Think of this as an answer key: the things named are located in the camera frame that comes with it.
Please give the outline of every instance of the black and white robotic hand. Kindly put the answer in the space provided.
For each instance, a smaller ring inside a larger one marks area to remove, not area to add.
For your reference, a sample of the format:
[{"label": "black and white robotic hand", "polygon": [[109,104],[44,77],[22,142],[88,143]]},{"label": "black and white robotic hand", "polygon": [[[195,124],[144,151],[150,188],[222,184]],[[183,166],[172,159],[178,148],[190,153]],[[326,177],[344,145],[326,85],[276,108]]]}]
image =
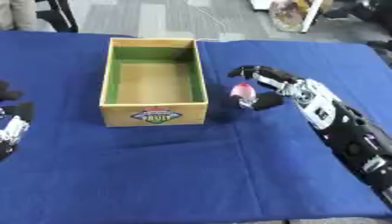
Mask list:
[{"label": "black and white robotic hand", "polygon": [[241,107],[267,109],[290,97],[338,160],[392,209],[392,138],[385,131],[315,80],[267,66],[241,66],[228,76],[255,79],[273,90],[254,99],[237,95]]},{"label": "black and white robotic hand", "polygon": [[[7,91],[8,86],[7,82],[0,81],[0,102],[15,101],[21,96],[20,91]],[[31,102],[0,107],[0,120],[10,118],[5,128],[0,129],[0,160],[17,149],[23,134],[30,128],[32,107]]]}]

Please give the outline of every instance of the cable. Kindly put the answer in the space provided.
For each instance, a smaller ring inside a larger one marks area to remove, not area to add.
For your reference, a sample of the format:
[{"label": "cable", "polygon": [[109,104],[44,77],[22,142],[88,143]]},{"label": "cable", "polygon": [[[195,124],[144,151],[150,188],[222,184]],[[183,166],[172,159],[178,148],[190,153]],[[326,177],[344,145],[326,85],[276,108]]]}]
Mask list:
[{"label": "cable", "polygon": [[196,41],[212,41],[212,42],[220,42],[217,38],[197,38]]},{"label": "cable", "polygon": [[[216,17],[214,17],[213,15],[209,14],[208,12],[202,10],[202,9],[199,8],[199,7],[196,7],[196,6],[194,6],[194,5],[190,5],[186,0],[182,0],[182,2],[183,2],[184,4],[186,4],[186,5],[188,5],[189,7],[192,7],[192,8],[194,8],[195,10],[197,10],[197,11],[203,13],[204,15],[207,15],[208,17],[210,17],[216,24],[218,24],[218,25],[221,27],[222,33],[227,33],[227,32],[226,32],[226,26],[225,26],[221,21],[219,21]],[[203,38],[203,39],[205,39],[205,40],[216,40],[216,41],[219,41],[218,39],[210,39],[210,38]]]}]

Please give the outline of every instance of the wire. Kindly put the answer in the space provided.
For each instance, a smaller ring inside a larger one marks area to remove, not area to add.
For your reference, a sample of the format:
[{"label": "wire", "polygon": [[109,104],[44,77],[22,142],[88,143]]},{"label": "wire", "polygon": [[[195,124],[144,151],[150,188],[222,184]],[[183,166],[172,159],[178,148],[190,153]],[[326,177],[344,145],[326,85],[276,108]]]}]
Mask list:
[{"label": "wire", "polygon": [[[226,32],[226,26],[225,26],[221,21],[219,21],[218,18],[214,17],[213,15],[209,14],[208,12],[206,12],[205,10],[202,10],[202,9],[199,8],[199,7],[196,7],[196,6],[194,6],[194,5],[189,4],[186,0],[182,0],[182,2],[183,2],[184,4],[186,4],[186,5],[188,5],[189,7],[194,8],[194,9],[197,10],[198,12],[200,12],[200,13],[202,13],[202,14],[208,16],[208,17],[210,17],[216,24],[218,24],[218,25],[221,27],[222,33],[227,33],[227,32]],[[199,40],[219,41],[218,39],[212,39],[212,38],[199,38],[199,39],[197,39],[197,41],[199,41]]]}]

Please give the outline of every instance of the table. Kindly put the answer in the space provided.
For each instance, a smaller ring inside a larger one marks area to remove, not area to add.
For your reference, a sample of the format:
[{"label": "table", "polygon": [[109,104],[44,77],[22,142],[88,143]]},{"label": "table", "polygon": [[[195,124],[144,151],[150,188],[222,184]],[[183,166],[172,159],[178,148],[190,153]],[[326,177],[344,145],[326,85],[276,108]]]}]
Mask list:
[{"label": "table", "polygon": [[391,133],[392,73],[370,48],[199,42],[210,100],[205,125],[108,129],[98,98],[109,37],[0,32],[0,79],[36,105],[19,151],[0,163],[0,223],[391,215],[290,101],[262,112],[227,101],[242,81],[226,77],[231,69],[279,67],[324,82]]}]

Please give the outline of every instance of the green box lining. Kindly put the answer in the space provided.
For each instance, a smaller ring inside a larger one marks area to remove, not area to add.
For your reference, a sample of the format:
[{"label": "green box lining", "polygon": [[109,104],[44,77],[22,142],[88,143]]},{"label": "green box lining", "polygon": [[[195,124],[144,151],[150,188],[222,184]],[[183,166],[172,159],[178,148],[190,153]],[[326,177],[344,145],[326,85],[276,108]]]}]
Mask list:
[{"label": "green box lining", "polygon": [[187,63],[193,102],[203,102],[201,80],[193,48],[174,47],[114,47],[108,73],[108,91],[105,103],[116,104],[121,64],[123,63]]}]

